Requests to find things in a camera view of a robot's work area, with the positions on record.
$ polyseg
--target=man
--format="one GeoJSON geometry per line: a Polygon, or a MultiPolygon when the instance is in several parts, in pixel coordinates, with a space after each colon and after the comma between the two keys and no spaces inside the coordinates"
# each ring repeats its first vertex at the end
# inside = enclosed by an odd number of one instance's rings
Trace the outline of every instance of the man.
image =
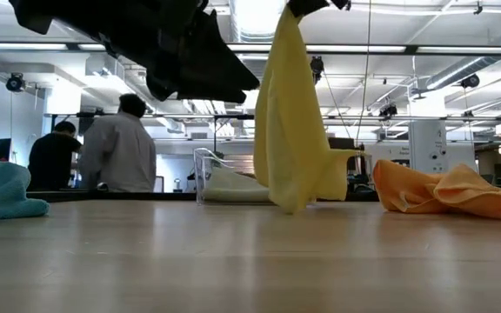
{"type": "Polygon", "coordinates": [[[53,132],[36,140],[30,151],[29,190],[60,190],[70,179],[72,153],[78,153],[77,128],[70,122],[58,123],[53,132]]]}
{"type": "Polygon", "coordinates": [[[140,118],[146,103],[135,94],[119,97],[115,116],[99,117],[84,135],[80,172],[83,186],[106,183],[114,192],[153,192],[156,147],[140,118]]]}

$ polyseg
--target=ceiling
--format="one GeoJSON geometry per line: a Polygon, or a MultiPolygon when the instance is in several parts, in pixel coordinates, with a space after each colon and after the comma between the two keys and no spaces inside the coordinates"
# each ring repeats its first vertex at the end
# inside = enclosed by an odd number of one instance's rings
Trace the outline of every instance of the ceiling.
{"type": "MultiPolygon", "coordinates": [[[[218,16],[218,23],[226,42],[236,40],[229,3],[237,1],[254,1],[257,5],[268,3],[266,0],[210,0],[210,7],[222,12],[218,16]]],[[[474,15],[472,12],[477,7],[477,1],[472,0],[372,0],[372,10],[369,14],[368,1],[353,0],[351,11],[326,8],[306,17],[300,28],[306,43],[490,45],[501,37],[501,0],[484,0],[481,3],[484,6],[483,12],[474,15]],[[438,15],[436,12],[441,10],[443,12],[438,15]]],[[[260,23],[264,21],[264,10],[267,10],[267,7],[268,5],[264,4],[245,14],[249,14],[247,18],[250,20],[254,19],[260,23]]],[[[4,0],[0,0],[0,41],[87,42],[89,39],[59,23],[53,23],[46,36],[23,29],[17,25],[12,8],[4,0]]],[[[86,75],[86,60],[89,57],[89,53],[0,53],[0,63],[53,64],[84,84],[84,88],[89,91],[83,94],[84,107],[97,106],[114,111],[117,109],[116,99],[120,93],[114,90],[113,86],[95,85],[93,77],[86,75]]],[[[385,104],[385,101],[377,103],[377,100],[394,89],[396,84],[413,77],[433,76],[462,59],[370,56],[369,67],[366,69],[365,56],[323,56],[327,77],[317,85],[319,105],[323,114],[337,114],[334,110],[337,104],[341,112],[348,115],[359,115],[363,107],[371,109],[370,113],[377,115],[377,109],[385,104]]],[[[126,59],[120,59],[120,62],[124,66],[125,79],[129,79],[130,87],[150,99],[142,75],[144,68],[126,59]]],[[[244,62],[258,77],[261,76],[264,60],[244,62]]],[[[501,62],[480,70],[478,75],[481,78],[479,90],[471,91],[468,97],[460,97],[464,91],[457,87],[445,87],[438,91],[446,99],[447,114],[459,114],[467,108],[490,103],[501,97],[501,83],[493,83],[501,78],[501,62]]],[[[251,113],[254,108],[253,98],[249,97],[244,105],[226,103],[224,107],[228,111],[244,110],[251,113]]],[[[405,114],[410,99],[396,97],[388,99],[388,102],[395,103],[399,113],[405,114]]],[[[188,112],[188,106],[177,101],[153,105],[164,113],[188,112]]],[[[501,115],[501,106],[492,107],[481,114],[501,115]]],[[[339,129],[334,127],[335,132],[343,131],[341,123],[339,124],[339,129]]],[[[477,130],[487,130],[494,124],[481,123],[477,125],[477,130]]]]}

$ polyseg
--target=white cloth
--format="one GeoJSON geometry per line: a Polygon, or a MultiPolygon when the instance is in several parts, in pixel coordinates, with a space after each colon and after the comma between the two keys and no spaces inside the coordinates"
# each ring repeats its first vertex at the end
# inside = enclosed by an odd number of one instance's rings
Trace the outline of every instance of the white cloth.
{"type": "Polygon", "coordinates": [[[99,117],[84,134],[79,169],[84,188],[107,183],[113,192],[153,192],[156,146],[135,116],[99,117]]]}

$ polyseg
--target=black shirt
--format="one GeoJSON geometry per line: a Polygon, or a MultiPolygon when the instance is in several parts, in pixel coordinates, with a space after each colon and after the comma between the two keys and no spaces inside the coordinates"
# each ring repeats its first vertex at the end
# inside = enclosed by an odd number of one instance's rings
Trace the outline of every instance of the black shirt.
{"type": "Polygon", "coordinates": [[[32,175],[29,190],[67,188],[72,153],[82,144],[62,134],[48,134],[34,143],[28,169],[32,175]]]}

